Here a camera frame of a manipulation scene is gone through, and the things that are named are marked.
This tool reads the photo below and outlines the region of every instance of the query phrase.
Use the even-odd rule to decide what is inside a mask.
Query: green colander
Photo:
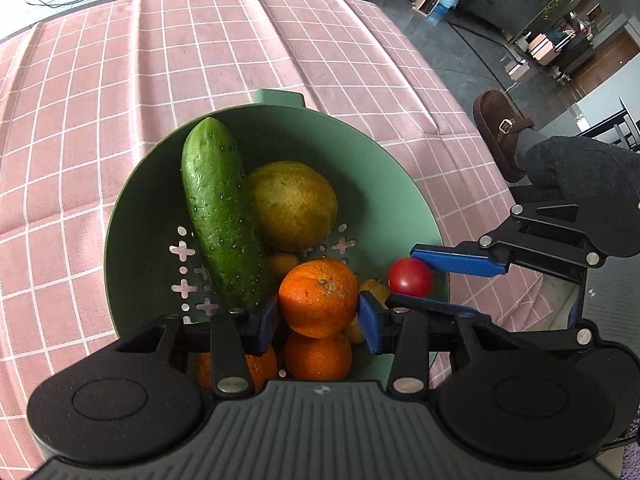
[[[360,281],[386,278],[416,243],[441,245],[436,222],[404,169],[369,137],[348,124],[305,108],[301,94],[257,92],[256,103],[208,114],[235,137],[244,170],[296,160],[318,171],[338,197],[334,229],[302,260],[340,258]],[[185,323],[205,322],[215,304],[186,208],[180,158],[200,117],[158,143],[127,180],[111,215],[104,250],[104,280],[114,328],[135,334],[156,317],[180,313]],[[435,273],[431,297],[447,301],[443,273]],[[354,353],[353,378],[386,381],[392,356]]]

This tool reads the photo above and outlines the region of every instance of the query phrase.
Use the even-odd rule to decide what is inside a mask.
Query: chair
[[[604,119],[599,124],[592,126],[588,130],[583,131],[580,137],[595,139],[597,136],[615,130],[618,138],[609,142],[609,144],[620,146],[626,150],[640,152],[640,129],[638,129],[638,122],[633,118],[622,99],[620,99],[620,105],[622,106],[622,110]],[[620,128],[622,124],[625,124],[628,128],[628,133],[622,131],[622,128]]]

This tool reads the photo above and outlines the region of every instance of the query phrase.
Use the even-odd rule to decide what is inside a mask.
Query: colander handle
[[[306,108],[305,97],[298,92],[260,88],[255,91],[255,103],[264,105]]]

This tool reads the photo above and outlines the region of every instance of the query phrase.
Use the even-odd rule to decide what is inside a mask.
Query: gray pants
[[[518,134],[518,140],[516,142],[516,155],[514,157],[516,166],[518,166],[522,171],[527,171],[525,165],[527,152],[536,144],[547,139],[548,137],[545,137],[537,130],[532,130],[531,128],[522,130]]]

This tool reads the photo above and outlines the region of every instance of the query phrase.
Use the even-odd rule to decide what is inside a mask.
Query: brown slipper
[[[520,118],[497,90],[489,90],[476,99],[474,119],[504,179],[512,184],[521,180],[526,173],[515,163],[516,141],[522,130],[533,128],[533,121]]]

